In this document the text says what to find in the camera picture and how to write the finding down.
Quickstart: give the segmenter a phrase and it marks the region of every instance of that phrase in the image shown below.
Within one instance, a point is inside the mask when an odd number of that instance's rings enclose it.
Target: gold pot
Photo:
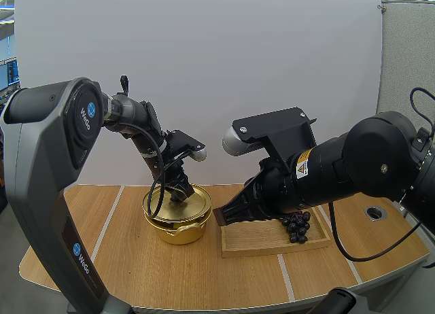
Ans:
[[[205,224],[211,215],[211,197],[202,187],[193,185],[195,193],[184,202],[171,201],[171,193],[164,191],[162,207],[158,215],[151,219],[145,202],[142,204],[146,220],[154,227],[157,236],[163,241],[184,245],[199,239],[205,231]],[[160,196],[160,187],[154,189],[151,198],[151,210],[154,212]]]

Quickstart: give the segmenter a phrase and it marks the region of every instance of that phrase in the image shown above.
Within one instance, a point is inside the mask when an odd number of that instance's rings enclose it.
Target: round blue logo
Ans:
[[[91,118],[95,116],[95,105],[92,102],[88,104],[88,115]]]
[[[80,245],[78,243],[74,244],[73,251],[74,251],[74,255],[75,256],[79,256],[79,254],[80,254]]]

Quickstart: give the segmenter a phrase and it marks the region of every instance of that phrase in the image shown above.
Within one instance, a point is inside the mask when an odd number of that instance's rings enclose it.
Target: robotic arm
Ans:
[[[222,142],[229,154],[264,147],[269,157],[227,205],[214,210],[220,226],[281,218],[363,192],[401,202],[435,232],[434,129],[416,132],[406,117],[388,111],[316,145],[314,121],[291,108],[232,123]]]
[[[128,98],[128,80],[121,82],[124,92],[113,97],[87,78],[21,89],[0,116],[7,198],[36,255],[69,300],[68,313],[133,313],[101,281],[63,196],[79,177],[101,127],[133,140],[155,180],[166,178],[175,202],[192,194],[181,157],[202,161],[206,156],[205,146],[183,132],[162,132],[151,103]]]
[[[156,150],[143,134],[123,124],[132,124],[145,129],[157,143],[165,164],[174,161],[184,152],[187,152],[189,157],[195,161],[205,160],[207,153],[201,142],[180,130],[163,132],[152,104],[145,101],[139,103],[128,97],[126,76],[121,77],[121,85],[123,92],[112,97],[103,93],[103,126],[133,141],[150,168],[154,179],[160,175],[161,170]],[[183,160],[179,159],[165,171],[165,189],[171,193],[173,202],[182,202],[194,193],[182,165]]]

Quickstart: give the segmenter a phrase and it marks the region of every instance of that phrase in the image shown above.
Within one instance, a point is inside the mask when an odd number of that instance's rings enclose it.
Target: floor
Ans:
[[[62,294],[25,281],[18,272],[29,242],[8,205],[0,213],[0,314],[65,314],[68,301]]]

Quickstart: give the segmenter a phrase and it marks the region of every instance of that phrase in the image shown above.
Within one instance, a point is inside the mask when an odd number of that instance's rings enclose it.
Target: pot handle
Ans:
[[[186,231],[186,230],[189,230],[189,229],[203,229],[203,227],[204,227],[203,224],[199,224],[198,222],[195,222],[194,224],[189,224],[187,226],[181,226],[174,233],[167,232],[167,234],[170,234],[171,236],[176,237],[179,234],[181,234],[183,231]]]

